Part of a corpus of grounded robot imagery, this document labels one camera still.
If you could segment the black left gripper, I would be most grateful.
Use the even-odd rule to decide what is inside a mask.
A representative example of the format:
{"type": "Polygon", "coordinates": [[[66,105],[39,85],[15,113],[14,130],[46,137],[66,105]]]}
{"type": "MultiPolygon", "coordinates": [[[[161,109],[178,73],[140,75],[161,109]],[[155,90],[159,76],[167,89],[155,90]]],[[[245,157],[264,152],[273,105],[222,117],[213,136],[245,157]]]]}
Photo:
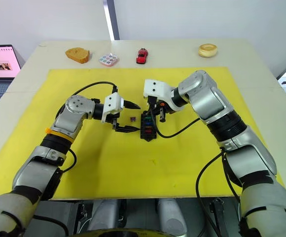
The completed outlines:
{"type": "MultiPolygon", "coordinates": [[[[124,108],[127,109],[132,109],[132,110],[140,110],[140,106],[131,102],[124,100],[123,101],[123,106],[124,108]]],[[[136,132],[139,131],[139,128],[134,127],[134,126],[119,126],[119,123],[117,122],[117,118],[113,118],[111,121],[112,124],[112,129],[115,130],[116,132],[122,132],[122,133],[130,133],[130,132],[136,132]]]]}

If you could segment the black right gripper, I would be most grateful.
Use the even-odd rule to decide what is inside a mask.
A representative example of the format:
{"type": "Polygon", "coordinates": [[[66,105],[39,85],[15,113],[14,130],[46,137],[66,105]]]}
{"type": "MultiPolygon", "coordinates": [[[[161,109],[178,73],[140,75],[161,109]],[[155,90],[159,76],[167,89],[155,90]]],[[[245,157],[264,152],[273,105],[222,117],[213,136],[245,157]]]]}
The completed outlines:
{"type": "Polygon", "coordinates": [[[166,121],[166,114],[171,112],[171,108],[169,105],[163,101],[159,100],[157,97],[148,96],[147,97],[148,103],[148,113],[153,115],[160,115],[160,122],[166,121]]]}

